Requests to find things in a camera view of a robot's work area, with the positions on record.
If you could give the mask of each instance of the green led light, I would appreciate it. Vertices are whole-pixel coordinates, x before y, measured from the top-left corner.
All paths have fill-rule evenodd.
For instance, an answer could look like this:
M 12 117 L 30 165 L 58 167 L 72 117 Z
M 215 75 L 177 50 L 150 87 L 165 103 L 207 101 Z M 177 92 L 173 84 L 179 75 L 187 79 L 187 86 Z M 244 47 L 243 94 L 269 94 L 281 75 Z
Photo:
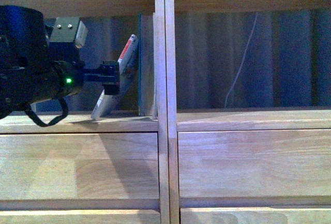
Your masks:
M 66 78 L 66 83 L 72 83 L 72 79 L 71 78 Z

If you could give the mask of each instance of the wooden drawer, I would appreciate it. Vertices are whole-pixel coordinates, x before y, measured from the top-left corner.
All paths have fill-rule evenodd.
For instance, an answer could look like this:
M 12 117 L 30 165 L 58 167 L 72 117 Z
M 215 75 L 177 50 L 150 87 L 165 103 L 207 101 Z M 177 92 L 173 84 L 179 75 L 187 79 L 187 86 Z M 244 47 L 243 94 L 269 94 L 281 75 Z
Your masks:
M 330 208 L 183 208 L 181 224 L 329 224 Z
M 0 200 L 159 199 L 156 133 L 0 135 Z
M 158 224 L 160 214 L 152 210 L 6 211 L 6 224 Z
M 331 196 L 331 130 L 180 132 L 182 198 Z

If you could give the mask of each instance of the black cable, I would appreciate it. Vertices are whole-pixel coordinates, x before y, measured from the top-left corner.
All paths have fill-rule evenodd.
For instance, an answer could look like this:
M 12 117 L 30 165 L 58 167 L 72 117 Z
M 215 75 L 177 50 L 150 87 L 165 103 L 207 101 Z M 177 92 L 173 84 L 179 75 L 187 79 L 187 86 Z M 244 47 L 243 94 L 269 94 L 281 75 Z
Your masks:
M 24 112 L 26 113 L 27 116 L 30 117 L 30 119 L 32 119 L 32 121 L 37 124 L 39 127 L 50 127 L 53 126 L 55 124 L 57 124 L 59 121 L 63 120 L 64 118 L 66 118 L 68 116 L 69 113 L 69 109 L 68 109 L 68 105 L 66 103 L 66 101 L 63 98 L 60 98 L 58 100 L 58 102 L 61 105 L 62 108 L 62 115 L 55 117 L 54 119 L 52 119 L 48 124 L 46 124 L 45 122 L 43 122 L 37 115 L 35 112 L 32 111 L 31 106 L 27 105 L 26 109 L 24 110 Z

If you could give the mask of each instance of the white book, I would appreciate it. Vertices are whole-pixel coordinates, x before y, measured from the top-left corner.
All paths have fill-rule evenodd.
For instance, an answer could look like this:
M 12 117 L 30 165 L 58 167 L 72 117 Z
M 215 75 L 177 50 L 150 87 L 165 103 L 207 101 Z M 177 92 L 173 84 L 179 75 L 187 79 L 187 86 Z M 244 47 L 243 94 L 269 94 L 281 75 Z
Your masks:
M 136 63 L 138 60 L 138 43 L 136 35 L 132 34 L 126 43 L 121 55 L 119 56 L 119 93 L 115 96 L 105 95 L 102 91 L 97 104 L 92 111 L 91 118 L 98 119 L 110 114 L 111 111 L 118 108 L 121 99 L 129 90 L 133 83 L 133 76 L 136 71 Z

